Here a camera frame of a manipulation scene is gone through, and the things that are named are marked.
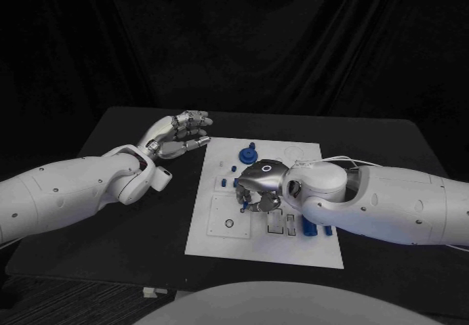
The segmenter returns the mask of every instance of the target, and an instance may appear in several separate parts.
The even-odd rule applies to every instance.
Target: blue part
[[[244,164],[251,165],[257,161],[257,151],[253,148],[244,148],[240,151],[240,160]]]
[[[302,215],[302,221],[303,221],[303,235],[307,237],[318,236],[318,226],[315,223],[312,223],[305,216]]]
[[[329,225],[325,225],[325,234],[328,236],[332,236],[332,226],[329,226]]]

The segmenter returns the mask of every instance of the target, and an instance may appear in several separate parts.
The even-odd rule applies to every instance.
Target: white board
[[[267,213],[241,212],[234,180],[247,168],[238,154],[250,142],[256,143],[258,160],[274,159],[290,167],[296,159],[320,159],[319,144],[212,137],[198,185],[198,196],[186,243],[186,254],[245,259],[271,263],[344,269],[338,233],[303,235],[302,214],[283,202]],[[251,193],[253,202],[260,196]]]

